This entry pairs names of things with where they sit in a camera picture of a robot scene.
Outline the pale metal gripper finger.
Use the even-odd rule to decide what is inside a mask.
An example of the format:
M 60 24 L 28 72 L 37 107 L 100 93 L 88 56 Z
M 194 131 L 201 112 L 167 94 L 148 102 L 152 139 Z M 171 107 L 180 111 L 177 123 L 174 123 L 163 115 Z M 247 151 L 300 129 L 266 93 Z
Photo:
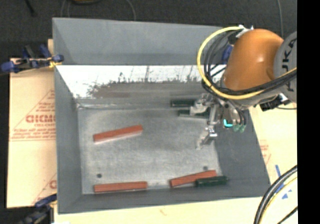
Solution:
M 205 105 L 196 105 L 189 108 L 190 116 L 208 118 L 210 116 L 210 107 Z
M 212 127 L 205 128 L 201 132 L 198 140 L 196 141 L 196 149 L 200 150 L 204 146 L 211 145 L 211 143 L 216 139 L 216 137 L 217 137 L 217 132 L 215 131 L 214 128 Z

